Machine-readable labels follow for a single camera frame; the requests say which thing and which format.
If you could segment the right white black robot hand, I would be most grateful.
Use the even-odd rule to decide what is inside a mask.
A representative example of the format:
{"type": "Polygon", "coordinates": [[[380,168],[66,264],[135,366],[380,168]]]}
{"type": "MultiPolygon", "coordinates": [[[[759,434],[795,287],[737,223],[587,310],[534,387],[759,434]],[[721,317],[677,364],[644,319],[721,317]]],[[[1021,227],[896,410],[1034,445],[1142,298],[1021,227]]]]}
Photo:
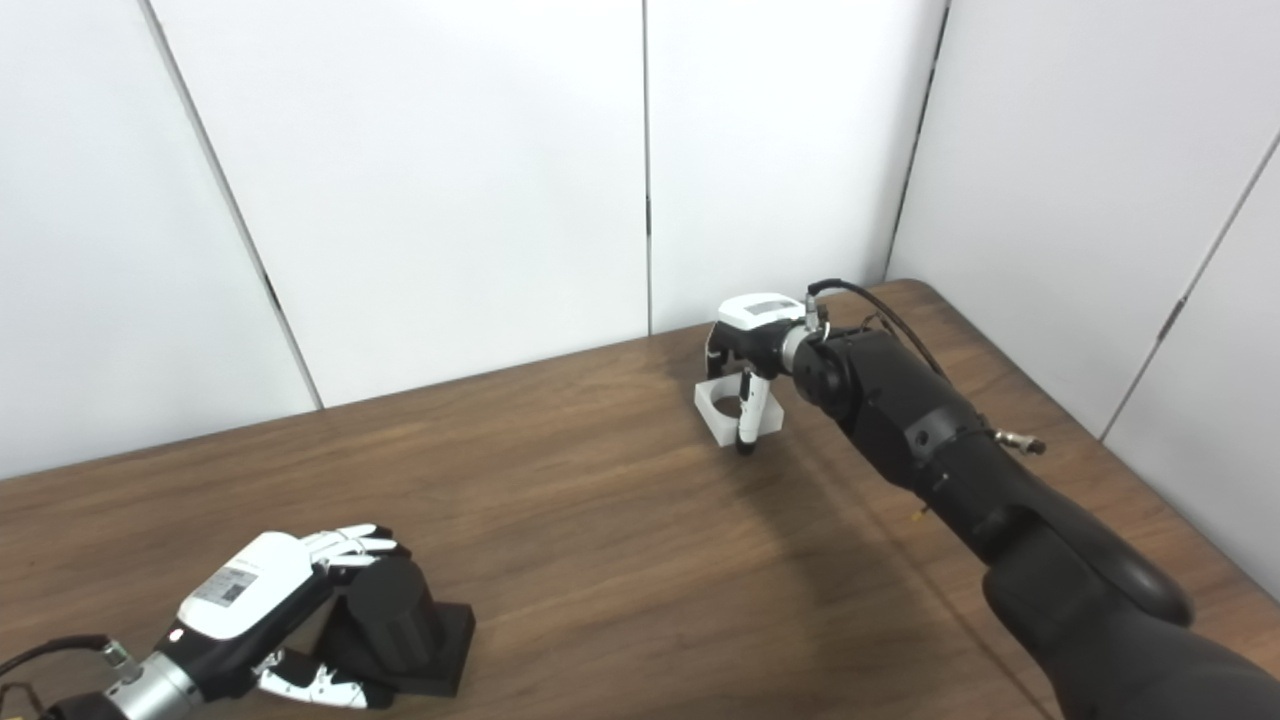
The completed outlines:
{"type": "Polygon", "coordinates": [[[718,380],[732,361],[739,373],[739,418],[733,447],[754,454],[762,434],[771,386],[791,375],[799,345],[818,328],[812,300],[800,302],[782,293],[746,293],[723,301],[704,343],[708,380],[718,380]]]}

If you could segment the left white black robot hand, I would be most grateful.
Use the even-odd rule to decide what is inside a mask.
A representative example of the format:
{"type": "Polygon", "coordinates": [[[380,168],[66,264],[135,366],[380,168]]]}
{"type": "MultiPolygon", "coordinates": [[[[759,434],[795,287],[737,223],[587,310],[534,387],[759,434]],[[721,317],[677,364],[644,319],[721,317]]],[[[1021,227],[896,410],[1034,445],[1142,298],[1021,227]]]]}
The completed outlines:
{"type": "Polygon", "coordinates": [[[411,552],[372,523],[303,538],[268,530],[192,591],[155,647],[201,702],[257,689],[308,705],[383,710],[394,691],[285,647],[338,591],[374,564],[411,552]]]}

